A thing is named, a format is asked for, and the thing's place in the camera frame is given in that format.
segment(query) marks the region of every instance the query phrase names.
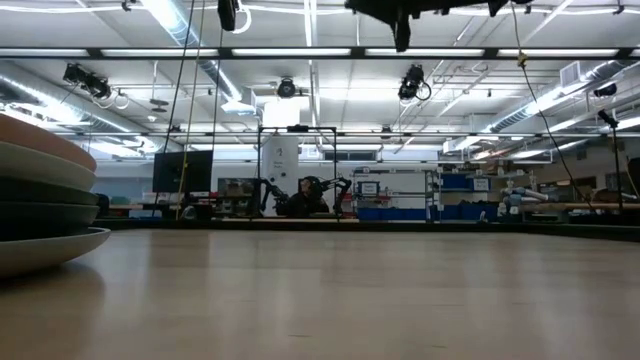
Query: dark green plate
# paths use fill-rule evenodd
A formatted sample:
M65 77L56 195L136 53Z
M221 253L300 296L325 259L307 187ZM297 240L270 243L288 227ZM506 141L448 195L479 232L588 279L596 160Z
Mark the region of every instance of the dark green plate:
M0 177L0 202L5 201L96 205L98 196L59 185Z

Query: metal pole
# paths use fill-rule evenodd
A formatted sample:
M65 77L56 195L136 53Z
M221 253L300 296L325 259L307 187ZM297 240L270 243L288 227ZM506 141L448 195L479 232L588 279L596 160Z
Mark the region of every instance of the metal pole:
M333 130L333 178L338 177L338 131ZM338 208L336 207L336 200L338 200L338 188L333 188L333 212L336 214L337 222L340 222L340 216L338 215Z
M258 167L258 178L256 179L256 183L254 186L258 187L258 198L255 199L257 205L258 205L258 211L262 211L262 209L260 209L260 206L262 204L262 183L260 181L260 179L262 179L262 169L260 166L260 160L262 159L261 157L261 150L262 150L262 126L258 125L258 163L257 163L257 167ZM253 221L253 211L251 212L251 216L249 217L249 221Z
M620 215L624 211L624 207L622 205L622 181L620 176L620 160L618 159L618 137L616 135L616 128L611 127L613 129L613 151L616 153L616 181L618 182L618 211Z

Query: ceiling vent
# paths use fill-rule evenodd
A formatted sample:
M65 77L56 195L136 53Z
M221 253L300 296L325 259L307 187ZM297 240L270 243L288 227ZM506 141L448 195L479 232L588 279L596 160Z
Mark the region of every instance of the ceiling vent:
M580 82L580 62L576 61L560 70L560 85L568 88Z

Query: plate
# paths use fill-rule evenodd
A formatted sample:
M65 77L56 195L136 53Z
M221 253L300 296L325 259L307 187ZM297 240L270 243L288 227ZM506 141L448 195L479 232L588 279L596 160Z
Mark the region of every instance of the plate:
M110 234L89 228L68 236L0 242L0 278L67 262L102 245Z
M96 160L76 144L45 129L0 114L0 141L54 155L96 171Z
M35 202L0 202L0 241L51 236L86 228L99 207Z
M0 177L0 202L4 201L96 205L98 195L37 181Z
M91 170L57 156L0 141L0 174L16 179L89 191L96 176Z

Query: computer screen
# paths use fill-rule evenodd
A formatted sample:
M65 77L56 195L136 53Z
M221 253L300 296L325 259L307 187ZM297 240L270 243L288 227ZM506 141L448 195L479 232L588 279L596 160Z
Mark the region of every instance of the computer screen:
M153 164L153 192L177 193L180 191L183 152L156 154ZM212 151L187 152L187 168L182 192L211 190Z

